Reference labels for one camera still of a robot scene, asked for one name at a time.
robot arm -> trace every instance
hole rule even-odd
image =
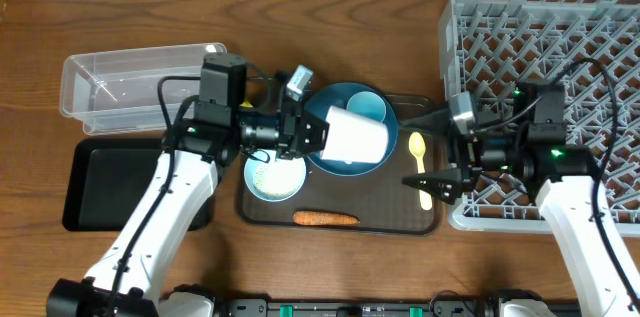
[[[194,118],[177,118],[168,131],[172,138],[164,141],[165,152],[158,159],[153,179],[124,229],[82,282],[58,281],[47,300],[47,316],[100,316],[105,312],[118,317],[158,316],[158,312],[163,316],[211,316],[213,302],[205,297],[183,293],[163,303],[159,299],[187,228],[215,191],[224,169],[239,152],[250,155],[256,149],[274,149],[278,158],[299,158],[321,151],[328,137],[328,124],[303,108],[311,71],[300,66],[292,76],[280,72],[284,76],[281,82],[286,84],[279,107],[275,113],[267,113],[240,107],[249,66],[244,58],[230,53],[205,56],[200,94],[185,100],[195,101]],[[184,104],[181,109],[186,112],[188,104]],[[175,165],[169,190],[134,240],[166,182],[170,153],[174,153]],[[131,241],[132,252],[114,291],[118,266],[126,261],[123,253]],[[114,292],[114,310],[109,311]]]
[[[531,108],[534,100],[540,103],[533,103],[537,106]],[[594,180],[600,178],[598,166],[588,148],[565,146],[563,112],[562,85],[519,83],[513,114],[521,115],[524,121],[515,132],[503,132],[506,123],[500,128],[486,128],[498,124],[481,121],[468,92],[455,96],[444,109],[405,122],[404,126],[446,136],[453,168],[409,176],[403,183],[452,204],[462,193],[471,192],[485,171],[515,175],[551,227],[576,288],[582,315],[635,316],[638,311],[593,218],[591,194]],[[615,256],[637,290],[640,276],[615,228],[602,185],[598,206]],[[531,299],[503,299],[490,309],[493,315],[503,317],[551,315],[544,303]]]
[[[147,192],[127,221],[124,229],[107,253],[89,269],[85,279],[92,279],[95,288],[111,290],[118,261],[135,230],[155,201],[164,183],[169,167],[169,155],[163,153]],[[138,289],[145,299],[158,303],[162,284],[169,265],[184,239],[189,224],[218,184],[218,173],[213,162],[202,156],[176,151],[176,166],[171,191],[162,200],[146,228],[140,235],[129,258],[127,270],[118,290],[127,294]]]
[[[578,295],[583,316],[637,316],[627,291],[598,236],[591,218],[589,176],[566,176],[562,182],[547,180],[536,203],[540,214],[551,226],[569,275]],[[608,206],[605,188],[599,188],[599,206]],[[605,230],[618,260],[634,289],[640,287],[640,275],[608,211],[600,208]]]

rice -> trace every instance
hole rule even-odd
[[[253,184],[266,198],[280,200],[294,194],[300,186],[299,161],[276,160],[256,168]]]

clear plastic container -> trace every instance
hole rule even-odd
[[[199,76],[204,55],[211,52],[227,49],[221,43],[206,43],[71,56],[62,72],[60,113],[82,121],[84,132],[92,136],[165,129],[158,80],[168,75]],[[198,94],[199,88],[199,81],[164,84],[172,119],[180,102]]]

blue bowl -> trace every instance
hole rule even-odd
[[[336,106],[347,109],[347,102],[351,96],[363,91],[379,94],[373,88],[367,87],[363,84],[351,82],[335,83],[321,89],[318,93],[313,95],[309,101],[307,101],[304,108],[306,111],[324,120],[327,118],[329,107]],[[387,130],[389,131],[389,143],[387,144],[387,151],[385,152],[384,157],[382,157],[380,163],[354,162],[346,164],[341,161],[325,161],[320,159],[320,155],[317,153],[308,156],[309,161],[318,166],[318,168],[338,176],[359,176],[369,173],[383,165],[389,159],[391,153],[393,153],[393,150],[396,147],[396,142],[398,142],[398,119],[396,118],[396,114],[389,101],[387,101],[384,96],[381,97],[387,107],[387,114],[384,120],[382,120],[382,123],[387,126]]]

brown tray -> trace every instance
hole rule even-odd
[[[426,97],[386,94],[399,121],[420,116],[434,108]],[[296,211],[343,213],[360,220],[356,226],[318,226],[304,228],[335,229],[372,233],[426,235],[441,219],[439,201],[424,211],[418,191],[402,184],[402,177],[417,173],[415,158],[409,152],[411,132],[400,131],[391,157],[370,173],[340,177],[325,172],[306,160],[308,175],[298,193],[282,202],[257,198],[241,179],[236,199],[238,214],[247,222],[269,226],[302,227],[293,222]],[[424,166],[433,170],[437,150],[433,140],[423,135],[427,146]]]

